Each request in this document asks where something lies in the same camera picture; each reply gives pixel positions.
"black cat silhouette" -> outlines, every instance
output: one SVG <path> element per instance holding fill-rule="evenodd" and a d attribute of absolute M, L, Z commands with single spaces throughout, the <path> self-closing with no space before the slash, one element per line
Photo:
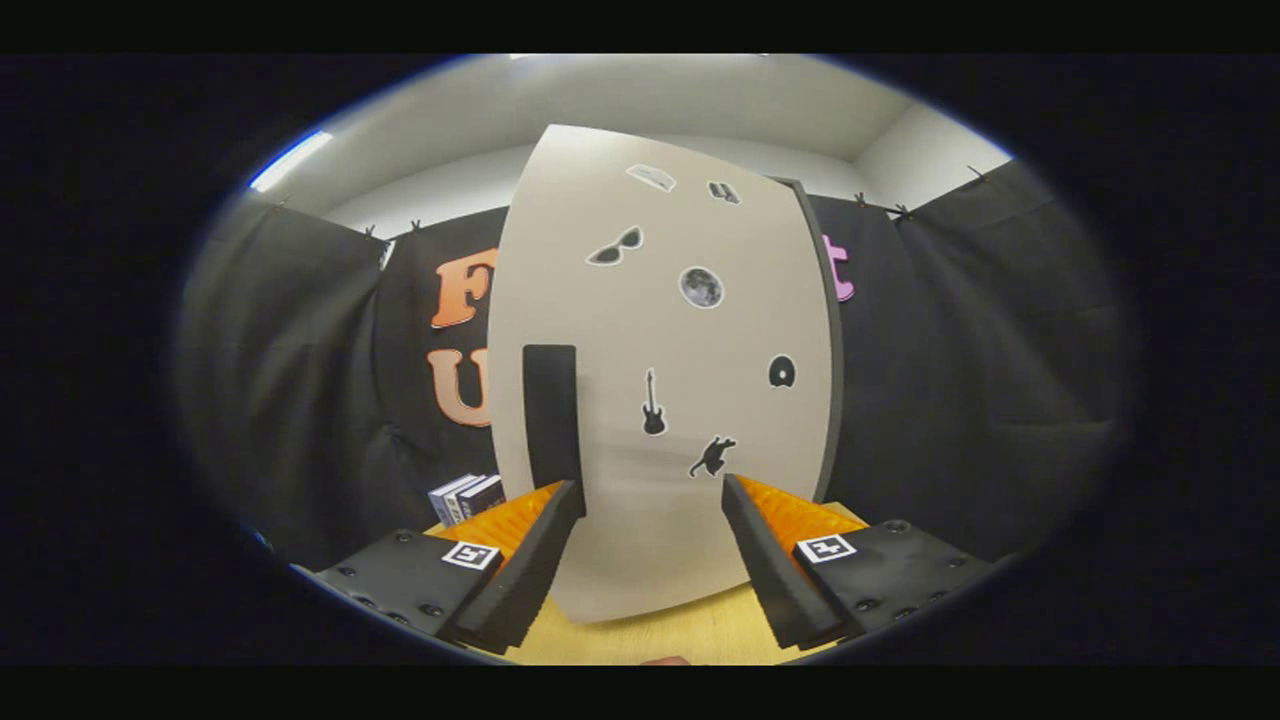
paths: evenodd
<path fill-rule="evenodd" d="M 721 455 L 724 455 L 724 451 L 735 445 L 737 443 L 733 442 L 733 438 L 727 437 L 723 442 L 721 442 L 719 436 L 716 436 L 716 439 L 713 439 L 712 443 L 707 446 L 707 450 L 703 451 L 703 459 L 689 469 L 689 477 L 695 477 L 698 468 L 705 465 L 707 471 L 714 478 L 716 473 L 719 473 L 719 469 L 724 466 L 724 460 L 721 459 Z"/>

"moon sticker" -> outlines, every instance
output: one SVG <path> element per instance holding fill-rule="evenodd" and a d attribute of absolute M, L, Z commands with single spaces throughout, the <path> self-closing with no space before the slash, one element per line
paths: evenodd
<path fill-rule="evenodd" d="M 680 274 L 680 293 L 694 307 L 710 310 L 724 300 L 724 284 L 707 268 L 689 268 Z"/>

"ceiling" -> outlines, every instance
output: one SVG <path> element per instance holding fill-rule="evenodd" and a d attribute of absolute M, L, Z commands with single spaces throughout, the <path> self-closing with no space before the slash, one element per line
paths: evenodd
<path fill-rule="evenodd" d="M 429 168 L 534 145 L 550 123 L 726 137 L 852 161 L 911 104 L 808 55 L 475 55 L 324 123 L 333 140 L 266 196 L 324 215 Z"/>

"ceiling light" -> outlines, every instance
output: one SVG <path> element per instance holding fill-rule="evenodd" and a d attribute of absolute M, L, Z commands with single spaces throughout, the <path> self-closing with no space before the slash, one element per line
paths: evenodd
<path fill-rule="evenodd" d="M 268 165 L 268 168 L 253 178 L 253 182 L 248 183 L 248 186 L 259 192 L 271 190 L 271 186 L 280 182 L 280 178 L 288 174 L 289 170 L 297 168 L 303 160 L 310 158 L 312 152 L 320 150 L 320 147 L 330 140 L 333 140 L 333 136 L 326 132 L 317 132 L 312 135 L 311 137 L 294 145 L 288 152 L 282 155 L 279 160 Z"/>

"table surface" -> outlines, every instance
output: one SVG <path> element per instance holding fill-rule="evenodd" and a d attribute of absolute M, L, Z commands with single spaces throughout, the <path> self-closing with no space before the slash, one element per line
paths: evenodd
<path fill-rule="evenodd" d="M 863 521 L 838 502 L 826 507 Z M 426 534 L 443 529 L 435 525 Z M 669 610 L 586 625 L 570 623 L 548 597 L 524 644 L 493 657 L 520 665 L 640 665 L 678 655 L 692 665 L 777 665 L 835 644 L 780 648 L 746 583 Z"/>

